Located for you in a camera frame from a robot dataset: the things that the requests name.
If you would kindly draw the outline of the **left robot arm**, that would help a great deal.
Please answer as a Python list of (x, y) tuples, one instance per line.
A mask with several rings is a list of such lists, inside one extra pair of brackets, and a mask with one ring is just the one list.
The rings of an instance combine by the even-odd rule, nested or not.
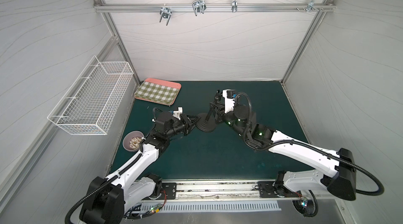
[(198, 116), (160, 112), (154, 125), (140, 142), (139, 150), (124, 165), (105, 178), (96, 177), (89, 185), (86, 196), (77, 202), (65, 217), (71, 223), (72, 213), (81, 208), (79, 219), (85, 224), (118, 224), (140, 200), (158, 197), (161, 178), (156, 175), (139, 176), (169, 147), (171, 138), (187, 136), (196, 126)]

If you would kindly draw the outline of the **black microphone stand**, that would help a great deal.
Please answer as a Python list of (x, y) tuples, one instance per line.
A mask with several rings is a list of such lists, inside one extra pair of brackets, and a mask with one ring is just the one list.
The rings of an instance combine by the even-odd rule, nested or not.
[[(217, 90), (213, 102), (219, 102), (221, 100), (221, 97), (222, 92), (220, 90)], [(199, 113), (197, 116), (200, 117), (200, 119), (196, 123), (196, 127), (199, 130), (209, 133), (216, 128), (217, 124), (215, 123), (215, 120), (211, 118), (209, 111), (207, 113)]]

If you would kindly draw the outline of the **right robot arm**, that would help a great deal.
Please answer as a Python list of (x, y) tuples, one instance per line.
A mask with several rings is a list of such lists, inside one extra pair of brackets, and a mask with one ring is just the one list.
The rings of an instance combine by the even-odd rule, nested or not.
[(238, 133), (242, 141), (257, 152), (269, 151), (304, 163), (312, 169), (304, 172), (279, 172), (273, 184), (275, 192), (284, 196), (300, 190), (327, 191), (333, 196), (354, 201), (357, 168), (350, 150), (337, 151), (293, 139), (278, 130), (256, 122), (256, 114), (248, 105), (210, 103), (208, 123), (225, 123)]

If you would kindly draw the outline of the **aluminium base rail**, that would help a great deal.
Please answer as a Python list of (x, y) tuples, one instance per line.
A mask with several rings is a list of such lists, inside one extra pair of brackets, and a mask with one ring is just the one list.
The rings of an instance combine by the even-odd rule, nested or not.
[[(208, 180), (173, 180), (166, 179), (163, 183), (175, 183), (175, 201), (242, 201), (264, 200), (263, 190), (258, 182), (266, 181), (268, 185), (274, 184), (273, 179), (208, 179)], [(285, 188), (290, 191), (299, 191), (301, 195), (310, 197), (311, 190), (317, 199), (337, 199), (324, 186), (320, 186), (314, 179), (285, 179)]]

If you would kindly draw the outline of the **aluminium crossbar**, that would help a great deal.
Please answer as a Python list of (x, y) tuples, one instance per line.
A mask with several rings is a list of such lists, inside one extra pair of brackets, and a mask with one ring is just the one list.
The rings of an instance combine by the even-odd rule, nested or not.
[[(296, 8), (306, 7), (303, 4), (242, 4), (238, 3), (236, 13), (273, 13), (273, 12), (298, 12)], [(336, 5), (317, 4), (316, 7), (324, 8), (324, 12), (332, 12)], [(105, 4), (95, 6), (98, 13), (159, 13), (162, 7), (168, 7), (172, 13), (192, 13), (192, 4)], [(206, 4), (205, 13), (232, 13), (232, 4)]]

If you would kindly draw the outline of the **grey bowl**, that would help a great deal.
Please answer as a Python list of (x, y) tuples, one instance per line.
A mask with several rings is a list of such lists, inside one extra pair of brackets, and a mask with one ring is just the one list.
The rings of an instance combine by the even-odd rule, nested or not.
[(136, 152), (140, 149), (140, 143), (143, 138), (144, 134), (142, 132), (132, 131), (124, 137), (122, 146), (128, 152)]

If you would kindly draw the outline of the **metal hook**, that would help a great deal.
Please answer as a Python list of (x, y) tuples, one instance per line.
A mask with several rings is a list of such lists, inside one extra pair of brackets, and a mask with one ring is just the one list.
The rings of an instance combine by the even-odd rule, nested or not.
[(236, 0), (232, 1), (232, 13), (236, 13), (238, 10), (238, 2)]
[(192, 9), (194, 11), (195, 16), (198, 16), (198, 14), (204, 14), (206, 8), (207, 7), (204, 0), (196, 0), (192, 2)]
[(170, 8), (162, 7), (160, 9), (160, 20), (159, 20), (159, 22), (162, 22), (162, 20), (165, 19), (166, 20), (165, 24), (168, 25), (169, 22), (170, 22), (171, 17), (172, 17), (172, 11), (171, 11)]
[(314, 2), (314, 0), (311, 0), (308, 4), (307, 4), (307, 6), (306, 7), (303, 7), (303, 8), (296, 8), (296, 10), (298, 11), (298, 12), (305, 12), (305, 13), (309, 13), (309, 12), (323, 12), (324, 11), (324, 8), (322, 8), (322, 7), (316, 7), (315, 6), (315, 2)]

